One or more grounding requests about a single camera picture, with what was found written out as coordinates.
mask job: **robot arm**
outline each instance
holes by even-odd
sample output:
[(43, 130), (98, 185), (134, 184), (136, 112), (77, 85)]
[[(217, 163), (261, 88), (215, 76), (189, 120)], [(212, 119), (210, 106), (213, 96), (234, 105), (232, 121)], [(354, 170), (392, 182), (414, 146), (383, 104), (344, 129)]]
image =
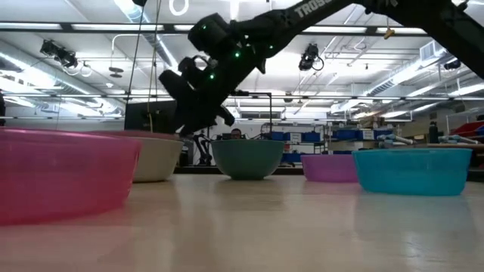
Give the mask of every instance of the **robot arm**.
[(342, 10), (360, 4), (367, 13), (384, 14), (403, 26), (425, 30), (438, 43), (484, 78), (484, 29), (451, 0), (303, 0), (294, 6), (260, 14), (252, 20), (226, 23), (218, 14), (201, 19), (188, 39), (210, 60), (199, 69), (186, 57), (181, 75), (167, 70), (160, 81), (178, 102), (180, 135), (212, 125), (221, 104), (255, 69), (265, 73), (265, 60), (283, 50), (303, 30)]

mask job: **blue storage bin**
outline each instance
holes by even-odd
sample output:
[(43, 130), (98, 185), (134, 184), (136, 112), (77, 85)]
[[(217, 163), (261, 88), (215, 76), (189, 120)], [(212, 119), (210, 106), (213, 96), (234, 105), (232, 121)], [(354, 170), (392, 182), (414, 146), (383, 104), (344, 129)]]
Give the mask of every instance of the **blue storage bin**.
[(333, 137), (338, 140), (351, 140), (356, 139), (356, 134), (358, 131), (351, 129), (340, 129), (333, 133)]
[(302, 134), (303, 142), (318, 143), (321, 141), (321, 134), (317, 132), (305, 132)]
[(465, 187), (472, 150), (411, 148), (353, 151), (360, 185), (375, 193), (456, 196)]
[(484, 125), (482, 127), (480, 127), (480, 128), (477, 129), (477, 134), (479, 136), (484, 135)]
[(301, 162), (300, 153), (284, 153), (282, 154), (283, 162)]
[(284, 140), (284, 133), (283, 132), (272, 132), (272, 140), (274, 141), (285, 141)]

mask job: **black pole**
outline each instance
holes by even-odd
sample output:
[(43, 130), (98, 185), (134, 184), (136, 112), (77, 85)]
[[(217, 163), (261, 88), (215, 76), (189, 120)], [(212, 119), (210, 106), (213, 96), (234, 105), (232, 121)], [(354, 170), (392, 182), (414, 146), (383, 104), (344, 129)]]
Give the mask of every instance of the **black pole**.
[(269, 96), (269, 135), (272, 138), (272, 93), (268, 93)]

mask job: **shelf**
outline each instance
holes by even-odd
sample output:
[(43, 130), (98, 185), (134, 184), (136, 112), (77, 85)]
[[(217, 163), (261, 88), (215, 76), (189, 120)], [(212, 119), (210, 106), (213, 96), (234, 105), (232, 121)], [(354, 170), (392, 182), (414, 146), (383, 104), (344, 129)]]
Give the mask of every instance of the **shelf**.
[(319, 143), (285, 143), (285, 144), (289, 144), (289, 145), (295, 145), (295, 146), (316, 146), (316, 147), (320, 147), (322, 145), (324, 145), (324, 142), (319, 142)]
[(376, 142), (377, 140), (362, 140), (362, 139), (338, 140), (338, 139), (331, 139), (331, 142), (335, 142), (335, 143), (341, 143), (341, 142), (356, 142), (356, 141)]

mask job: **plastic bowl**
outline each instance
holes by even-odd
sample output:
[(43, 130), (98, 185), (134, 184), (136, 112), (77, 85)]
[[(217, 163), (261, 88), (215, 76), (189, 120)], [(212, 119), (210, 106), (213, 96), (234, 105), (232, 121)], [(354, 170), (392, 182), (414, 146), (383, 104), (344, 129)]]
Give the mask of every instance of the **plastic bowl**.
[(0, 224), (25, 224), (119, 208), (141, 150), (131, 139), (0, 129)]
[(143, 143), (134, 182), (164, 181), (175, 171), (183, 148), (183, 142), (176, 141), (171, 134), (146, 131), (93, 131), (93, 134), (128, 137)]
[(306, 180), (319, 182), (358, 182), (352, 155), (302, 155)]
[(353, 151), (360, 185), (370, 192), (424, 196), (462, 193), (470, 149)]
[(234, 180), (258, 181), (281, 163), (284, 142), (226, 140), (212, 142), (213, 158), (222, 173)]

